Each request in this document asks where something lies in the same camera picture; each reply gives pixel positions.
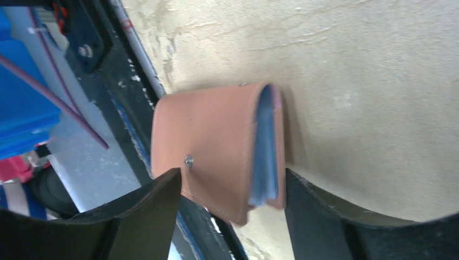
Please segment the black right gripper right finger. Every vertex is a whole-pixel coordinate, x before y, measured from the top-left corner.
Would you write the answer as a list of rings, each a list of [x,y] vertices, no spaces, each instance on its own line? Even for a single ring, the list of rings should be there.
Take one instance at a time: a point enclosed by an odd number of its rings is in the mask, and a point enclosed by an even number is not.
[[[286,170],[295,259],[458,259],[458,214],[416,223],[368,211]]]

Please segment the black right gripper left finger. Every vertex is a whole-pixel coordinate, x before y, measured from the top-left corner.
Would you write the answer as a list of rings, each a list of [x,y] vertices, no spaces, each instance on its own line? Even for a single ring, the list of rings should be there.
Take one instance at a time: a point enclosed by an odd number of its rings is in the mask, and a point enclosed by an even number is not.
[[[181,198],[181,171],[70,219],[1,210],[1,259],[167,259]]]

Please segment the tan leather card holder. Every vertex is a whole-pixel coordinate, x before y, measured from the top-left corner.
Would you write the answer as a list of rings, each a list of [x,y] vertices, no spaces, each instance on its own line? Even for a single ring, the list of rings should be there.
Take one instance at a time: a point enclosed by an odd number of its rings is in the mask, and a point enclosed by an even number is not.
[[[280,90],[269,82],[163,96],[155,106],[151,174],[182,174],[181,193],[240,226],[248,212],[286,205]]]

